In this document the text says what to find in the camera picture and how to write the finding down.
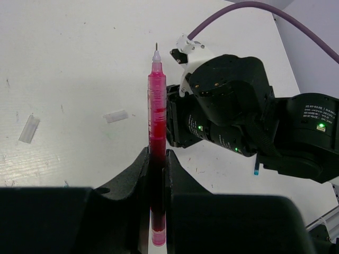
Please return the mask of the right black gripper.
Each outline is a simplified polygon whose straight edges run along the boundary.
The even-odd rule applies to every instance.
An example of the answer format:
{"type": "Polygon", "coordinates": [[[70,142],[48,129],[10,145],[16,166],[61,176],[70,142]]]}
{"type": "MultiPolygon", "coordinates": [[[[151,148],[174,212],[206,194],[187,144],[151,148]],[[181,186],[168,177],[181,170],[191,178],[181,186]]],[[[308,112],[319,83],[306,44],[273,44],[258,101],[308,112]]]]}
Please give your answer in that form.
{"type": "Polygon", "coordinates": [[[210,141],[210,122],[196,97],[180,97],[179,91],[179,85],[167,87],[166,138],[170,146],[188,148],[202,140],[210,141]]]}

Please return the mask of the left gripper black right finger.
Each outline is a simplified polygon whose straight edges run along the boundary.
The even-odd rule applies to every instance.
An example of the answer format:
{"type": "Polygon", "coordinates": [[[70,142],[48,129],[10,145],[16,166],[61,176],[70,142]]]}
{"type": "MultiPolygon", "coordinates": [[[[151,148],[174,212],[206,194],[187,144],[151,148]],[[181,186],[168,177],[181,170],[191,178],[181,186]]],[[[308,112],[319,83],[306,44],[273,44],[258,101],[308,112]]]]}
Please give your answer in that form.
{"type": "Polygon", "coordinates": [[[166,153],[168,253],[315,253],[301,214],[286,197],[213,194],[166,153]]]}

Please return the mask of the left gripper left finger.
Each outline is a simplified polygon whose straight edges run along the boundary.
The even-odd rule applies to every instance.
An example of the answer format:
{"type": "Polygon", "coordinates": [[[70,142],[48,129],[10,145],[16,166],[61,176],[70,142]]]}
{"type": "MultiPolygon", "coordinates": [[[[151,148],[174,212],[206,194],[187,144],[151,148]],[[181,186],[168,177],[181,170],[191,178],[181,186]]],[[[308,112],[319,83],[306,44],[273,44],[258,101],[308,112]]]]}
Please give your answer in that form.
{"type": "Polygon", "coordinates": [[[148,148],[98,188],[1,188],[1,253],[145,253],[148,148]]]}

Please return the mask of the red pen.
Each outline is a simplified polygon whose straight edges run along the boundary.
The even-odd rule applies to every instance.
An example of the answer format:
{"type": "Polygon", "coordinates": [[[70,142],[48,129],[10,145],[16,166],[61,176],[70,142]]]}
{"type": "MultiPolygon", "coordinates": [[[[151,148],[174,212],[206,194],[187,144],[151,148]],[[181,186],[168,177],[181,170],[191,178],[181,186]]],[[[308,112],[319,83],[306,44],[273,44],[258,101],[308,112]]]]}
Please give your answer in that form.
{"type": "Polygon", "coordinates": [[[166,241],[163,174],[166,165],[166,76],[157,43],[148,75],[148,141],[151,239],[153,245],[160,247],[166,241]]]}

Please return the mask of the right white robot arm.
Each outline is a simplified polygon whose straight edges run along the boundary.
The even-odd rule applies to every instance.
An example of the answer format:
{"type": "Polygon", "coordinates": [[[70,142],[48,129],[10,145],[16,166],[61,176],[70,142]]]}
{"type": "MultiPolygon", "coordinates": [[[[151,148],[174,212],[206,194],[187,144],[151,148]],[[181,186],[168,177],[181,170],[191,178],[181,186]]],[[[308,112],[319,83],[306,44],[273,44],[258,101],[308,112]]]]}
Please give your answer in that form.
{"type": "Polygon", "coordinates": [[[206,140],[281,175],[338,182],[338,99],[319,93],[275,97],[263,63],[222,55],[167,88],[167,140],[187,148],[206,140]]]}

